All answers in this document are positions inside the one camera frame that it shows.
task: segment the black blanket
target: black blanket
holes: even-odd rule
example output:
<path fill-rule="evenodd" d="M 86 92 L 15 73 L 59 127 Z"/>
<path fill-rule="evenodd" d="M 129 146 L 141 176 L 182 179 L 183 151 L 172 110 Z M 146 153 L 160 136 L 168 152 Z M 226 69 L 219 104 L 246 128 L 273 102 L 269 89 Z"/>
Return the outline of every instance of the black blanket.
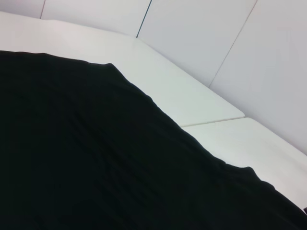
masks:
<path fill-rule="evenodd" d="M 0 52 L 0 107 L 2 230 L 307 229 L 111 64 Z"/>

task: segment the white padded panel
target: white padded panel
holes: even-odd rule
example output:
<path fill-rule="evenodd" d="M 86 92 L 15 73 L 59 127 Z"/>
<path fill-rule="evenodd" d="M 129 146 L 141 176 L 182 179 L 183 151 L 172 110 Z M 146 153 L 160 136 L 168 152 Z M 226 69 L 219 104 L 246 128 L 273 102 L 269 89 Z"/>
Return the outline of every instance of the white padded panel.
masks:
<path fill-rule="evenodd" d="M 150 0 L 46 0 L 42 19 L 136 36 Z"/>
<path fill-rule="evenodd" d="M 250 119 L 184 128 L 213 156 L 257 176 L 301 209 L 307 207 L 307 156 Z"/>
<path fill-rule="evenodd" d="M 0 0 L 0 11 L 40 18 L 44 0 Z"/>
<path fill-rule="evenodd" d="M 244 114 L 142 41 L 113 32 L 0 12 L 0 50 L 113 63 L 180 126 Z"/>
<path fill-rule="evenodd" d="M 139 38 L 209 86 L 256 0 L 153 0 Z"/>
<path fill-rule="evenodd" d="M 307 1 L 259 0 L 211 89 L 307 154 Z"/>

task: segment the white surface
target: white surface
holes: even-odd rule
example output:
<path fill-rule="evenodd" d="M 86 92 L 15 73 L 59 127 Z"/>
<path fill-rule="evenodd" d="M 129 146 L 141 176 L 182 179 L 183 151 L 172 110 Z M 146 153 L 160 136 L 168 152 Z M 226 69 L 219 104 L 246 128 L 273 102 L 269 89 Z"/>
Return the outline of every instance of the white surface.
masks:
<path fill-rule="evenodd" d="M 46 0 L 42 19 L 136 36 L 150 0 Z"/>
<path fill-rule="evenodd" d="M 153 0 L 139 38 L 209 86 L 256 0 Z"/>
<path fill-rule="evenodd" d="M 244 114 L 136 38 L 0 12 L 0 50 L 113 63 L 180 126 Z"/>
<path fill-rule="evenodd" d="M 307 154 L 307 1 L 259 0 L 211 89 Z"/>
<path fill-rule="evenodd" d="M 0 0 L 0 11 L 40 18 L 44 0 Z"/>
<path fill-rule="evenodd" d="M 298 207 L 307 207 L 307 156 L 258 122 L 243 118 L 184 130 L 213 156 L 237 167 L 252 167 Z"/>

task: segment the black fabric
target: black fabric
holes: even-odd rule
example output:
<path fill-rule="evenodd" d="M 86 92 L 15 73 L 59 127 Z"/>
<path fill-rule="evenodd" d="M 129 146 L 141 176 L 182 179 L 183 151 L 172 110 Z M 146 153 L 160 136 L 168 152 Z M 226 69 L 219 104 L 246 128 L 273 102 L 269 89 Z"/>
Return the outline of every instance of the black fabric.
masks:
<path fill-rule="evenodd" d="M 303 230 L 111 64 L 0 52 L 0 229 Z"/>

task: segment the white wall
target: white wall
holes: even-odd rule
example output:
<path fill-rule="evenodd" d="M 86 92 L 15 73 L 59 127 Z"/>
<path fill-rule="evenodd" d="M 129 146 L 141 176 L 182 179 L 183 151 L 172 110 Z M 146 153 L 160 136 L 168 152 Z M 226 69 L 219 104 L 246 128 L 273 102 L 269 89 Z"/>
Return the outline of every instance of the white wall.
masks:
<path fill-rule="evenodd" d="M 258 0 L 211 85 L 305 154 L 306 12 L 306 0 Z"/>
<path fill-rule="evenodd" d="M 44 0 L 0 0 L 0 11 L 40 18 Z"/>
<path fill-rule="evenodd" d="M 46 0 L 42 19 L 136 36 L 150 0 Z"/>
<path fill-rule="evenodd" d="M 256 0 L 153 0 L 139 38 L 209 86 Z"/>

